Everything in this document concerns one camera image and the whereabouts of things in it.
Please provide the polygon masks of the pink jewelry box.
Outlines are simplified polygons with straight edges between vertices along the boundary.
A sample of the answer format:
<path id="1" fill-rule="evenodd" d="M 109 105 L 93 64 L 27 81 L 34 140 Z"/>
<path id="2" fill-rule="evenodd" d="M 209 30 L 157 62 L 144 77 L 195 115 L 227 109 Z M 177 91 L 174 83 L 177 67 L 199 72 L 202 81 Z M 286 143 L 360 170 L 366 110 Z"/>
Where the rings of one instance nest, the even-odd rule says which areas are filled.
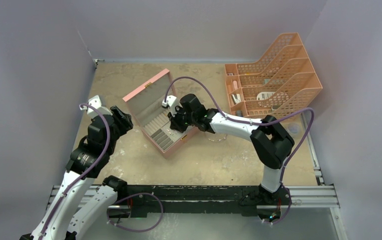
<path id="1" fill-rule="evenodd" d="M 162 101 L 172 81 L 170 71 L 164 69 L 123 97 L 143 135 L 164 158 L 198 132 L 194 127 L 187 128 L 184 133 L 170 129 L 169 110 L 162 107 Z"/>

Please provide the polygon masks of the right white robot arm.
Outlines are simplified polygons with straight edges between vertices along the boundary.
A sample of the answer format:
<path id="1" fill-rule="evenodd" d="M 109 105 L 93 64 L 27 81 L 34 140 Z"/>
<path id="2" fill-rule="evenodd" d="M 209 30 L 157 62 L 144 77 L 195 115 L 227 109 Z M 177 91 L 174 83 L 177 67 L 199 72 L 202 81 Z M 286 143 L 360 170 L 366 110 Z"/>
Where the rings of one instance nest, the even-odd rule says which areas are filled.
<path id="1" fill-rule="evenodd" d="M 250 119 L 226 114 L 216 108 L 206 108 L 192 93 L 181 99 L 168 95 L 163 99 L 162 107 L 169 110 L 172 130 L 183 133 L 189 127 L 195 127 L 202 132 L 250 141 L 264 164 L 259 196 L 267 204 L 278 199 L 281 171 L 295 142 L 275 117 L 267 115 L 263 119 Z"/>

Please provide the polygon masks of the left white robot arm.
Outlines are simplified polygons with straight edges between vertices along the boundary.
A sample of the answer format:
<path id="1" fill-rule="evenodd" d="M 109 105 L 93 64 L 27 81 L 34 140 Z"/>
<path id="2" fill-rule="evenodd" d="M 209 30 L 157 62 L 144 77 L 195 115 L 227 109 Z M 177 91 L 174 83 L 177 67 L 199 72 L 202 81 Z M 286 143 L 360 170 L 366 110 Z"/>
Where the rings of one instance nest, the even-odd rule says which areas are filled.
<path id="1" fill-rule="evenodd" d="M 22 240 L 79 240 L 103 209 L 127 200 L 124 181 L 115 177 L 114 186 L 104 186 L 102 193 L 79 207 L 114 153 L 117 140 L 133 128 L 131 115 L 116 106 L 106 108 L 98 102 L 89 102 L 79 108 L 91 117 L 88 133 L 72 151 L 61 187 L 43 219 L 31 233 L 22 235 Z"/>

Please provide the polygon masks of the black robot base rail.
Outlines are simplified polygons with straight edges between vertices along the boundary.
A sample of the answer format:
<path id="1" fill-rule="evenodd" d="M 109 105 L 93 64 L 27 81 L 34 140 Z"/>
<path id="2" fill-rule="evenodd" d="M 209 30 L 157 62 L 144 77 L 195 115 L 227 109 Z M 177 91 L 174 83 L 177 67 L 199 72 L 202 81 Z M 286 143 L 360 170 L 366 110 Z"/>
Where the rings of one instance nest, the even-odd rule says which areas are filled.
<path id="1" fill-rule="evenodd" d="M 149 213 L 240 214 L 274 222 L 291 206 L 290 191 L 284 186 L 269 193 L 255 185 L 130 185 L 112 175 L 102 185 L 113 187 L 114 206 L 132 218 Z"/>

